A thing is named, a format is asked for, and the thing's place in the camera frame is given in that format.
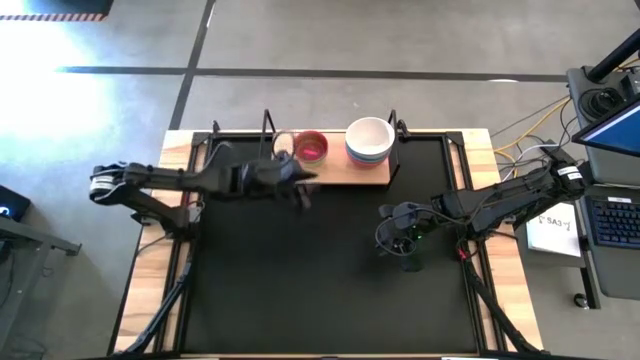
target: wooden table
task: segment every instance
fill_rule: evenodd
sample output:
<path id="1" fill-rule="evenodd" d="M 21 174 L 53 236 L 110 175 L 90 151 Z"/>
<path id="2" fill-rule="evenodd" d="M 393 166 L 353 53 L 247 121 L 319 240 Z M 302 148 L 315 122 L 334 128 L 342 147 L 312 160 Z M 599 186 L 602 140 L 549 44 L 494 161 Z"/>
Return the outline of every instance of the wooden table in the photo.
<path id="1" fill-rule="evenodd" d="M 476 189 L 500 181 L 491 139 L 486 129 L 411 130 L 412 133 L 445 131 L 459 131 L 463 133 L 471 179 Z M 158 166 L 173 169 L 187 168 L 194 132 L 195 131 L 192 130 L 168 131 L 164 139 Z M 456 183 L 459 188 L 464 187 L 457 149 L 452 146 L 451 150 Z M 200 151 L 199 158 L 196 159 L 196 164 L 198 164 L 196 165 L 196 170 L 198 170 L 198 166 L 201 166 L 203 163 L 203 153 L 204 151 Z M 180 204 L 182 193 L 155 190 L 153 191 L 153 196 L 170 206 L 177 206 Z M 513 233 L 511 226 L 503 225 L 499 230 L 506 233 Z M 145 227 L 142 231 L 139 246 L 144 246 L 162 235 L 163 231 L 159 225 Z M 188 243 L 181 245 L 179 268 L 186 258 L 188 246 Z M 121 317 L 119 318 L 120 321 L 116 323 L 117 337 L 115 338 L 114 344 L 115 351 L 124 350 L 132 344 L 157 311 L 162 301 L 171 247 L 171 241 L 161 241 L 147 248 L 135 259 L 131 279 L 124 295 L 124 307 Z M 529 289 L 516 242 L 511 238 L 495 235 L 486 242 L 486 247 L 498 303 L 525 338 L 532 345 L 542 349 L 538 324 L 531 304 Z M 474 263 L 478 273 L 482 276 L 482 270 L 477 261 L 477 257 L 474 258 Z M 486 306 L 482 304 L 482 300 L 480 300 L 480 303 L 488 347 L 489 349 L 496 349 L 496 339 L 493 336 L 491 316 Z M 179 301 L 172 309 L 168 320 L 164 341 L 164 348 L 167 350 L 171 349 L 173 345 L 178 308 Z M 508 343 L 508 346 L 513 350 L 513 346 L 510 343 Z M 218 356 L 219 355 L 215 354 L 209 355 L 209 357 Z"/>

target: wooden board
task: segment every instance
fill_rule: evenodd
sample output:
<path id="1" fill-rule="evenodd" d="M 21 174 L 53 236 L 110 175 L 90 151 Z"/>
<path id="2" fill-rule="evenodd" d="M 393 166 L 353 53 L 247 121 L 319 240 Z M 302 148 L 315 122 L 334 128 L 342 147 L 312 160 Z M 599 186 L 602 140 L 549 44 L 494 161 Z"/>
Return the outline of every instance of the wooden board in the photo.
<path id="1" fill-rule="evenodd" d="M 486 129 L 411 130 L 411 132 L 416 133 L 440 131 L 460 131 L 463 133 L 465 151 L 474 188 L 479 189 L 500 181 L 491 139 Z M 191 149 L 191 139 L 194 132 L 195 131 L 192 130 L 168 131 L 165 136 L 159 166 L 186 168 Z M 451 149 L 456 184 L 459 188 L 462 188 L 464 181 L 462 180 L 460 160 L 459 157 L 456 156 L 456 148 L 452 146 Z M 153 195 L 169 205 L 177 205 L 180 203 L 180 193 L 178 192 L 154 191 Z M 513 233 L 511 226 L 502 226 L 500 231 Z M 157 238 L 159 234 L 158 228 L 146 228 L 142 234 L 141 246 Z M 524 337 L 532 345 L 541 349 L 542 341 L 516 242 L 506 236 L 495 235 L 492 236 L 486 244 L 498 303 Z M 141 254 L 136 260 L 131 284 L 128 289 L 127 298 L 125 299 L 126 305 L 123 317 L 118 328 L 115 351 L 125 349 L 135 340 L 136 336 L 144 329 L 156 312 L 162 300 L 162 290 L 164 288 L 171 246 L 168 242 L 161 242 L 157 245 L 159 246 L 153 249 L 153 251 L 151 251 L 152 248 L 149 248 L 148 250 L 150 251 L 145 251 L 145 253 Z M 476 265 L 478 273 L 482 275 L 477 261 L 474 261 L 474 265 Z M 178 305 L 176 305 L 172 311 L 172 316 L 170 317 L 171 324 L 175 324 L 177 307 Z M 481 304 L 480 310 L 489 348 L 496 349 L 496 341 L 493 337 L 493 324 L 489 311 L 484 304 Z M 168 337 L 165 339 L 165 349 L 168 350 L 172 339 Z M 194 356 L 203 358 L 217 357 L 217 355 L 211 354 Z"/>
<path id="2" fill-rule="evenodd" d="M 323 132 L 329 144 L 329 151 L 324 162 L 320 165 L 307 165 L 302 163 L 305 170 L 318 174 L 317 177 L 307 180 L 312 184 L 334 184 L 334 185 L 386 185 L 391 178 L 389 171 L 389 160 L 373 168 L 362 168 L 355 165 L 347 155 L 344 141 L 344 132 Z M 274 151 L 287 150 L 289 153 L 293 149 L 292 138 L 290 136 L 279 136 Z"/>

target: stacked bowls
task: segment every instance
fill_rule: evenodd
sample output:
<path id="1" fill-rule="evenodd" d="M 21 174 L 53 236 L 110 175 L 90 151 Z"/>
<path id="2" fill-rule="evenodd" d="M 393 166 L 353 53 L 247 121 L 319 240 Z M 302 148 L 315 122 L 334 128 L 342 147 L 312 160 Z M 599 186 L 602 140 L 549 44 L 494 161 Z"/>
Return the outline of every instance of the stacked bowls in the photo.
<path id="1" fill-rule="evenodd" d="M 358 119 L 347 128 L 347 155 L 359 167 L 377 166 L 389 156 L 395 138 L 388 122 L 376 117 Z"/>

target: laptop keyboard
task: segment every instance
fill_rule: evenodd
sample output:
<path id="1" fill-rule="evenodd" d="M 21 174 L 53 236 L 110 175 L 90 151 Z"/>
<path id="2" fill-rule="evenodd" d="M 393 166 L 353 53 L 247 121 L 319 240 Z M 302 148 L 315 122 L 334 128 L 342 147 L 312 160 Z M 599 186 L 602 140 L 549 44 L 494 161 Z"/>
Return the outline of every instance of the laptop keyboard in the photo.
<path id="1" fill-rule="evenodd" d="M 592 200 L 599 245 L 640 249 L 640 204 Z"/>

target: concrete floor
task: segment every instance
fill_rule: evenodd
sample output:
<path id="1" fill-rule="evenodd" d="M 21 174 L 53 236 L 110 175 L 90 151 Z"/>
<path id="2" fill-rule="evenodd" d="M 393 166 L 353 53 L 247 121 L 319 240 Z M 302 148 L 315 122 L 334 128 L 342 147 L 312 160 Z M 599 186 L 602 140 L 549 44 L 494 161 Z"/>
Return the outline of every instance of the concrete floor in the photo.
<path id="1" fill-rule="evenodd" d="M 27 223 L 84 244 L 77 258 L 51 257 L 55 272 L 19 324 L 47 359 L 107 350 L 140 228 L 126 209 L 88 200 L 88 175 L 118 160 L 155 163 L 183 81 L 51 69 L 186 67 L 205 4 L 116 0 L 101 23 L 0 22 L 0 45 L 11 49 L 0 57 L 0 181 L 32 199 Z M 632 0 L 218 0 L 198 66 L 560 75 L 597 62 L 638 20 Z M 563 83 L 196 76 L 180 128 L 214 119 L 257 128 L 265 107 L 283 128 L 336 128 L 395 108 L 410 127 L 494 132 L 566 94 Z M 554 117 L 536 134 L 561 131 Z M 580 310 L 577 269 L 523 258 L 548 350 L 637 358 L 640 302 L 603 298 L 602 310 Z"/>

